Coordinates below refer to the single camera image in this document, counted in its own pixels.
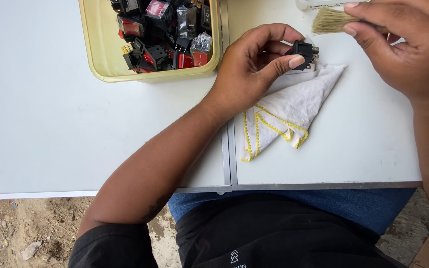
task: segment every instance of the rock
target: rock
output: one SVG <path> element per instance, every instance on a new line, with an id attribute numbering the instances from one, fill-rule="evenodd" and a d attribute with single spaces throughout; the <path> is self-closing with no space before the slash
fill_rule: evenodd
<path id="1" fill-rule="evenodd" d="M 42 245 L 42 240 L 33 242 L 25 250 L 21 251 L 22 259 L 29 260 L 36 253 L 37 249 Z"/>

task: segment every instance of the dirt ground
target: dirt ground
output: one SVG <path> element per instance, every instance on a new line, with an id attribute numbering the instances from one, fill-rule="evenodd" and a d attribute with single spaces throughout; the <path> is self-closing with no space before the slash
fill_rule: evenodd
<path id="1" fill-rule="evenodd" d="M 67 267 L 80 221 L 92 198 L 0 200 L 0 267 Z M 153 254 L 160 267 L 180 267 L 175 222 L 167 207 L 150 224 Z M 21 251 L 42 241 L 34 256 Z"/>

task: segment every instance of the brush bristles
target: brush bristles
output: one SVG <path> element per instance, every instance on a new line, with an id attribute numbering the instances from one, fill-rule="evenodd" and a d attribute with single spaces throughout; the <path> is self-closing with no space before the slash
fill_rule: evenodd
<path id="1" fill-rule="evenodd" d="M 347 13 L 330 8 L 322 8 L 317 13 L 312 23 L 313 34 L 333 34 L 342 33 L 342 27 L 352 21 L 359 21 L 359 18 Z"/>

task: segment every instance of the paintbrush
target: paintbrush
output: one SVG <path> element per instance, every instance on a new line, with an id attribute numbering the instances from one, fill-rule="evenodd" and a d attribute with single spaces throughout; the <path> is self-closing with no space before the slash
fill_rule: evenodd
<path id="1" fill-rule="evenodd" d="M 313 34 L 333 34 L 333 33 L 343 33 L 343 26 L 352 21 L 365 22 L 373 27 L 382 34 L 389 34 L 387 28 L 375 25 L 365 20 L 361 20 L 354 16 L 348 15 L 347 13 L 330 9 L 330 8 L 321 8 L 319 13 L 317 13 L 314 21 L 312 23 L 312 32 Z"/>

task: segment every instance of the black t-shirt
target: black t-shirt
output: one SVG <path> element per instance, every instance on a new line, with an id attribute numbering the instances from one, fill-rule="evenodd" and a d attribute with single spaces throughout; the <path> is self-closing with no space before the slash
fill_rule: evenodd
<path id="1" fill-rule="evenodd" d="M 405 268 L 379 236 L 293 200 L 253 194 L 206 202 L 176 223 L 183 267 Z M 146 225 L 106 224 L 74 245 L 68 268 L 158 267 Z"/>

